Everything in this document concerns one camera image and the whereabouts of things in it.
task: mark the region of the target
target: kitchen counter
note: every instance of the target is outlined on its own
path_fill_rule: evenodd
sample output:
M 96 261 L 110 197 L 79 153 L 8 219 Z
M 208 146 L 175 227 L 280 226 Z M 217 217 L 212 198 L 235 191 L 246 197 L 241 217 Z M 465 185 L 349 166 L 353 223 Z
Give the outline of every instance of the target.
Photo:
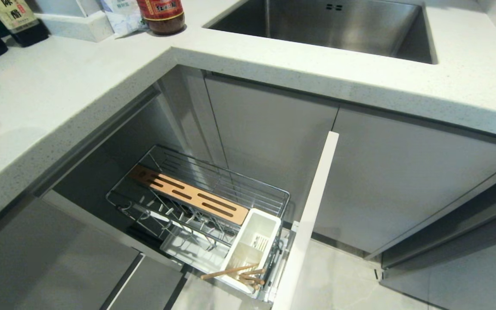
M 496 28 L 476 2 L 426 0 L 436 65 L 203 28 L 240 4 L 183 0 L 187 29 L 172 37 L 11 46 L 0 57 L 0 211 L 178 64 L 496 135 Z

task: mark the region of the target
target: stainless steel rack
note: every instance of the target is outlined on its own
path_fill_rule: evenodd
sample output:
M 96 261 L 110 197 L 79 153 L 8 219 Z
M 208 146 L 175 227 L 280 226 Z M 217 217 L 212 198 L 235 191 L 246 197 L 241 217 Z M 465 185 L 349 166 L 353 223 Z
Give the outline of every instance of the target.
M 179 181 L 235 202 L 283 218 L 290 194 L 275 186 L 201 161 L 165 146 L 155 145 L 137 163 Z M 141 185 L 129 173 L 106 194 L 106 200 L 163 241 L 181 237 L 204 251 L 228 251 L 240 226 Z M 279 238 L 275 240 L 279 249 Z M 276 250 L 272 251 L 269 263 Z

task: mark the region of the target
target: wooden slotted board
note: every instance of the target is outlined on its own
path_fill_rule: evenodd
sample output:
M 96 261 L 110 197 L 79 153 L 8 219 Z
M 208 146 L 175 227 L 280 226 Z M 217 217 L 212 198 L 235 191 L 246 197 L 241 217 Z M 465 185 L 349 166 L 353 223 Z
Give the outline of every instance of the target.
M 158 192 L 238 225 L 242 225 L 248 214 L 248 209 L 243 206 L 141 165 L 136 165 L 128 176 Z

